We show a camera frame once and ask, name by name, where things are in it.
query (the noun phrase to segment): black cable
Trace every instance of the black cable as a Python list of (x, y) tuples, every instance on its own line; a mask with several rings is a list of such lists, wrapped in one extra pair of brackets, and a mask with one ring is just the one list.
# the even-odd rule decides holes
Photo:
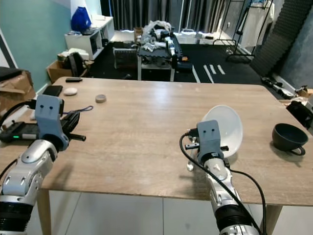
[(188, 155), (188, 153), (185, 151), (182, 141), (184, 139), (184, 137), (188, 136), (189, 133), (185, 133), (183, 134), (180, 139), (179, 139), (179, 146), (180, 149), (182, 151), (182, 153), (185, 155), (185, 157), (191, 161), (194, 165), (196, 165), (197, 167), (199, 167), (201, 170), (203, 170), (205, 173), (209, 174), (216, 182), (218, 182), (224, 189), (225, 191), (236, 201), (236, 203), (238, 204), (238, 206), (246, 213), (246, 215), (251, 219), (252, 221), (252, 225), (255, 227), (255, 229), (258, 231), (258, 233), (261, 235), (261, 230), (258, 227), (257, 223), (255, 222), (255, 220), (253, 219), (253, 217), (251, 216), (251, 214), (248, 212), (248, 210), (245, 208), (245, 206), (242, 204), (242, 202), (238, 199), (238, 197), (221, 181), (219, 180), (219, 178), (217, 178), (211, 171), (209, 171), (208, 169), (206, 169), (205, 167), (203, 167), (202, 165), (200, 165), (197, 161), (195, 161), (192, 157), (190, 157)]
[(8, 117), (13, 111), (15, 111), (17, 108), (19, 108), (19, 107), (21, 107), (21, 106), (23, 106), (23, 105), (25, 105), (25, 104), (27, 104), (27, 101), (22, 102), (22, 103), (19, 103), (19, 104), (16, 104), (16, 105), (14, 105), (12, 108), (10, 108), (10, 109), (3, 115), (3, 117), (0, 119), (0, 127), (2, 127), (4, 121), (7, 119), (7, 117)]
[(0, 174), (0, 182), (1, 182), (1, 178), (4, 176), (4, 174), (6, 173), (6, 171), (14, 164), (17, 163), (17, 159), (14, 159), (9, 165), (6, 166), (6, 168), (1, 172)]
[(260, 195), (261, 195), (261, 198), (262, 198), (262, 208), (263, 208), (263, 234), (266, 235), (267, 232), (266, 232), (266, 203), (265, 203), (265, 196), (264, 196), (264, 193), (262, 191), (262, 188), (261, 186), (259, 185), (259, 183), (249, 174), (245, 173), (245, 172), (242, 172), (242, 171), (238, 171), (238, 170), (232, 170), (232, 169), (229, 169), (231, 172), (234, 172), (234, 173), (237, 173), (237, 174), (242, 174), (246, 177), (248, 177), (250, 180), (253, 181), (253, 183), (256, 185), (256, 187), (258, 188), (259, 192), (260, 192)]

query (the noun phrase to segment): curtain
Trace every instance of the curtain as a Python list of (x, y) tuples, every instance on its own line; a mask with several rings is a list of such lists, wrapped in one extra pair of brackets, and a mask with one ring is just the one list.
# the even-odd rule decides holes
[(149, 21), (167, 21), (178, 29), (182, 0), (110, 0), (117, 30), (144, 27)]
[(213, 33), (218, 29), (224, 9), (225, 0), (185, 0), (181, 28)]

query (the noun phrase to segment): wooden table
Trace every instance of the wooden table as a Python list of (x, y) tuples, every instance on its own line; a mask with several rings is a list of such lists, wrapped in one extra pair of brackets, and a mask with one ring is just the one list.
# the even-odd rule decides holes
[[(244, 127), (242, 145), (230, 158), (231, 167), (251, 174), (262, 186), (268, 204), (268, 234), (283, 205), (313, 205), (312, 136), (308, 134), (304, 157), (276, 150), (271, 144), (275, 124), (303, 128), (262, 86), (94, 78), (80, 83), (65, 83), (62, 78), (56, 85), (78, 89), (75, 96), (60, 95), (65, 111), (89, 105), (94, 109), (81, 113), (75, 129), (87, 140), (72, 141), (59, 153), (43, 189), (209, 200), (205, 174), (187, 171), (179, 137), (196, 127), (212, 107), (225, 104), (237, 111)], [(105, 94), (107, 102), (95, 103), (97, 94)], [(2, 145), (0, 168), (25, 149), (25, 145)], [(243, 202), (261, 203), (249, 179), (241, 175), (233, 179)], [(39, 207), (43, 208), (48, 198), (47, 193), (42, 195)]]

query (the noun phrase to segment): black bag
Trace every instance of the black bag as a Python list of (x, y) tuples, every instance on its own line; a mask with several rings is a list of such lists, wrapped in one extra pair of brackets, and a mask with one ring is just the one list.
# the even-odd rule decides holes
[(70, 54), (64, 61), (64, 69), (71, 69), (73, 77), (79, 77), (85, 70), (84, 60), (78, 52)]

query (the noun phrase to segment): teal wall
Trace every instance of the teal wall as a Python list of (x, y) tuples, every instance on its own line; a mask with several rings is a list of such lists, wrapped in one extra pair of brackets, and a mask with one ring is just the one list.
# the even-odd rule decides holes
[(66, 49), (70, 9), (52, 0), (0, 0), (0, 28), (19, 68), (31, 72), (38, 91), (46, 67)]

